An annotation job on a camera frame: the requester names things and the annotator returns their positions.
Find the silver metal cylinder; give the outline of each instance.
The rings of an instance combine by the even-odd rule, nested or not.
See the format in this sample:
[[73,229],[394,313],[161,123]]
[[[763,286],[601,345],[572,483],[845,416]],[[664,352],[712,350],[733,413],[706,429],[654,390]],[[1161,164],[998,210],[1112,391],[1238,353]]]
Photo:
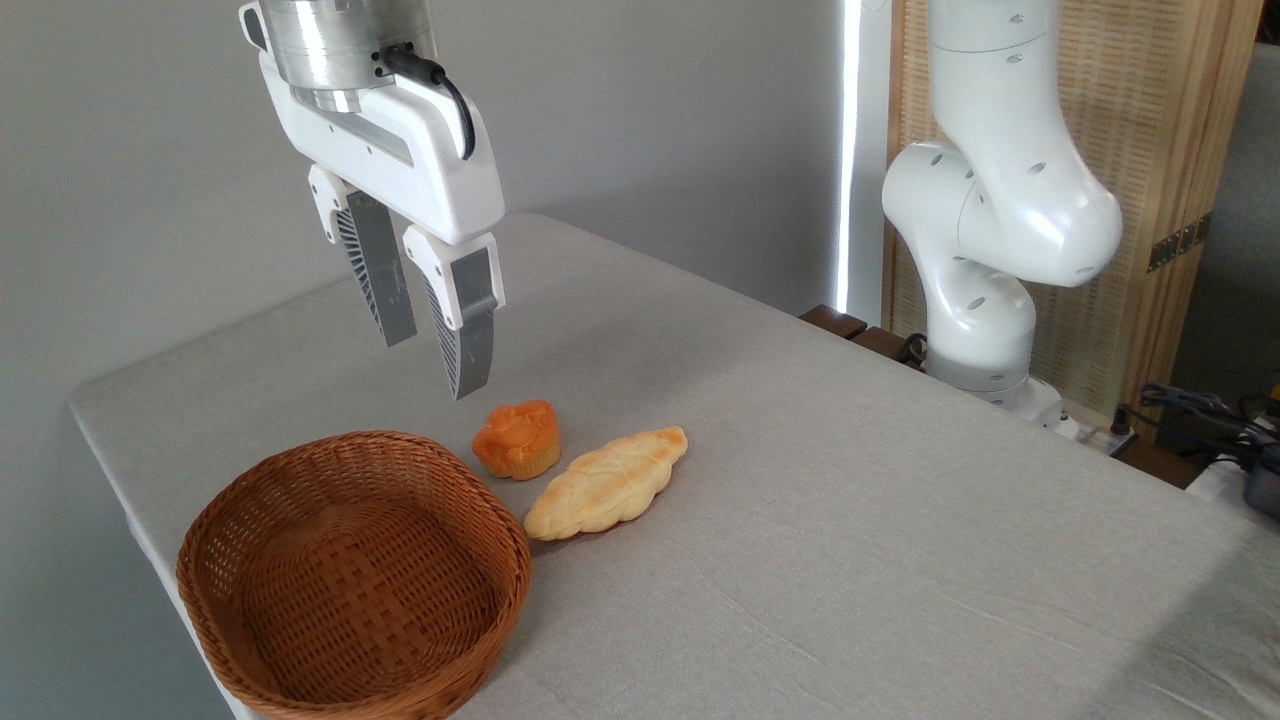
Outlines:
[[378,53],[412,44],[435,58],[426,0],[261,0],[280,77],[296,95],[335,111],[358,110],[356,90],[389,85]]

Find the wicker basket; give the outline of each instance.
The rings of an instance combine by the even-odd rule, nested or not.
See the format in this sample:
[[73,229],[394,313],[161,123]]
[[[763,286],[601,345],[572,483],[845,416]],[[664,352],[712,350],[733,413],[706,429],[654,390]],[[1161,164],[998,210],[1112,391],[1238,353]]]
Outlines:
[[529,582],[511,512],[447,450],[394,432],[268,457],[178,555],[218,679],[280,719],[448,716],[493,671]]

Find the gray tablecloth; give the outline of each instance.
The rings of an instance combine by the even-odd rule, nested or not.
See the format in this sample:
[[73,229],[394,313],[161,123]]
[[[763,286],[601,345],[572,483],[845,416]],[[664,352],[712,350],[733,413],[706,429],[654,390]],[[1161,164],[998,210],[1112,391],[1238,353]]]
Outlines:
[[[585,232],[497,234],[509,306],[461,402],[425,299],[387,350],[352,282],[74,396],[175,605],[183,533],[257,460],[392,428],[481,470],[488,411],[544,397],[556,470],[669,424],[690,451],[635,523],[534,544],[458,717],[1280,717],[1276,538]],[[556,470],[490,484],[524,516]]]

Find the electrical cord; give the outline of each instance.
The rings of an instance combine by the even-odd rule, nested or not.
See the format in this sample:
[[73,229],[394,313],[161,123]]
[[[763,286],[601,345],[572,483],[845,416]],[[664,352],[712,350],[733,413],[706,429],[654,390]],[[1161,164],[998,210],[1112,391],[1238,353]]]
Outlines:
[[406,74],[424,85],[443,86],[453,97],[453,104],[458,106],[458,117],[462,118],[462,159],[470,160],[476,150],[476,126],[471,119],[471,108],[467,106],[466,97],[453,81],[444,74],[444,68],[434,60],[419,58],[412,47],[388,46],[381,51],[381,59],[393,73]]
[[1248,445],[1240,445],[1240,443],[1226,445],[1226,443],[1222,443],[1222,442],[1204,439],[1202,437],[1197,437],[1197,436],[1189,434],[1187,430],[1183,430],[1181,428],[1175,428],[1174,425],[1170,425],[1169,423],[1162,423],[1160,420],[1156,420],[1155,418],[1148,418],[1148,416],[1143,415],[1142,413],[1134,410],[1133,407],[1130,407],[1128,405],[1120,405],[1119,409],[1124,410],[1130,418],[1133,418],[1135,420],[1142,420],[1143,423],[1146,423],[1148,425],[1152,425],[1155,428],[1162,429],[1162,430],[1165,430],[1165,432],[1167,432],[1167,433],[1178,437],[1179,439],[1187,441],[1187,442],[1193,443],[1193,445],[1198,445],[1198,446],[1201,446],[1201,447],[1203,447],[1206,450],[1213,451],[1213,452],[1216,452],[1219,455],[1228,455],[1228,456],[1235,459],[1238,461],[1238,464],[1240,464],[1240,468],[1243,468],[1245,470],[1248,470],[1249,468],[1252,468],[1253,462],[1256,462],[1258,460],[1258,457],[1262,455],[1261,451],[1257,450],[1253,443],[1248,443]]
[[1171,407],[1189,413],[1204,423],[1225,428],[1233,433],[1245,434],[1258,441],[1270,438],[1271,441],[1280,442],[1280,433],[1240,415],[1222,402],[1222,398],[1212,393],[1187,392],[1176,387],[1147,383],[1142,386],[1138,404],[1143,407]]
[[902,352],[899,354],[899,363],[914,361],[916,365],[924,365],[924,357],[929,354],[929,338],[924,333],[911,333],[906,336],[906,342],[902,343]]

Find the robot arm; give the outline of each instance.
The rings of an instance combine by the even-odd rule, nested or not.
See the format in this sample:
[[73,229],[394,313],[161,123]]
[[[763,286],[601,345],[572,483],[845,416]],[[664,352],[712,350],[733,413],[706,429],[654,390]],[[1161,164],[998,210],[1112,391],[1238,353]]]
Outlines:
[[928,13],[933,113],[954,145],[908,147],[883,188],[924,282],[928,372],[1052,424],[1060,398],[1029,378],[1036,309],[1018,278],[1094,278],[1120,209],[1062,119],[1056,0],[931,0]]
[[424,0],[261,0],[241,8],[280,126],[315,165],[325,234],[342,242],[388,346],[416,334],[390,210],[425,275],[454,397],[488,382],[504,305],[493,234],[506,213],[479,110],[429,58]]

